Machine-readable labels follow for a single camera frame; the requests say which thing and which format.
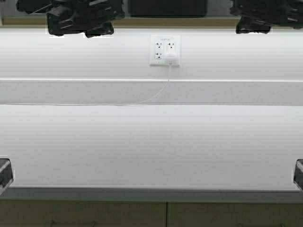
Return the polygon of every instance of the white wall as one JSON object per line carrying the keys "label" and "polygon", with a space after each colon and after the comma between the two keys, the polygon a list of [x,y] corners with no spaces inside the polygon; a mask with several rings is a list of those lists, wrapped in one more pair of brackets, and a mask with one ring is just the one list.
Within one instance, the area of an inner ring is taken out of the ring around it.
{"label": "white wall", "polygon": [[2,28],[0,102],[95,104],[149,98],[168,78],[167,68],[149,66],[152,34],[182,36],[182,65],[172,70],[170,86],[151,103],[303,104],[300,31],[236,35],[233,30],[131,28],[93,39]]}

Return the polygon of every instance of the black mount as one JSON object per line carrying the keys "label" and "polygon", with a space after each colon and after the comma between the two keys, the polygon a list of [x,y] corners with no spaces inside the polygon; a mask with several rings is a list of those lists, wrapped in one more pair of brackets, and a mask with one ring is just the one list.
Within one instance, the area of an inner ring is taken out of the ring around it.
{"label": "black mount", "polygon": [[124,18],[123,0],[18,0],[18,11],[46,13],[52,35],[78,34],[86,37],[111,35],[112,20]]}
{"label": "black mount", "polygon": [[303,27],[302,0],[232,0],[231,14],[241,16],[236,33],[270,32],[272,26]]}

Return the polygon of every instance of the white cable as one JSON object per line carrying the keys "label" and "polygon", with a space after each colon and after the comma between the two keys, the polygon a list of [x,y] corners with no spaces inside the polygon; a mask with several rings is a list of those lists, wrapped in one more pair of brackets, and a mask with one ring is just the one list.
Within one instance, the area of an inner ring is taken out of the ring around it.
{"label": "white cable", "polygon": [[157,96],[159,96],[169,85],[170,83],[170,77],[171,77],[171,67],[172,64],[169,64],[169,71],[168,71],[168,77],[167,77],[167,81],[164,84],[164,86],[156,93],[154,94],[152,97],[142,100],[142,101],[138,101],[138,102],[134,102],[134,103],[124,103],[124,104],[117,104],[117,103],[95,103],[95,104],[48,104],[48,103],[0,103],[0,105],[44,105],[44,106],[94,106],[94,105],[105,105],[105,106],[138,106],[144,103],[147,103],[151,100],[153,100],[154,98],[156,98]]}

